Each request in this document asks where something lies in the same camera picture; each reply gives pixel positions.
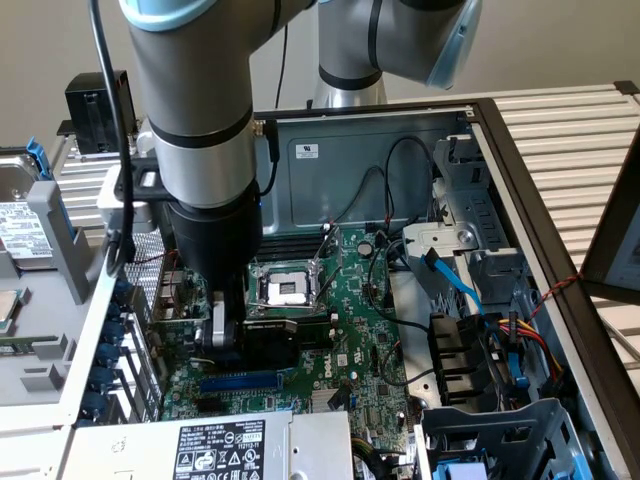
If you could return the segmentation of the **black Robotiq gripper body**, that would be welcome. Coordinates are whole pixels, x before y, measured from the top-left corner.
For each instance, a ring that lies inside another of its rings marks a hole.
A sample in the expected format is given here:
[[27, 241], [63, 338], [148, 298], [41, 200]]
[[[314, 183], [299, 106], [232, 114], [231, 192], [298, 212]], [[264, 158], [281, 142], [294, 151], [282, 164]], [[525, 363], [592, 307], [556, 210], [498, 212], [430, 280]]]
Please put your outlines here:
[[207, 285], [207, 296], [223, 294], [234, 320], [245, 317], [247, 265], [263, 238], [260, 191], [256, 182], [230, 203], [213, 209], [168, 205], [176, 246], [184, 264]]

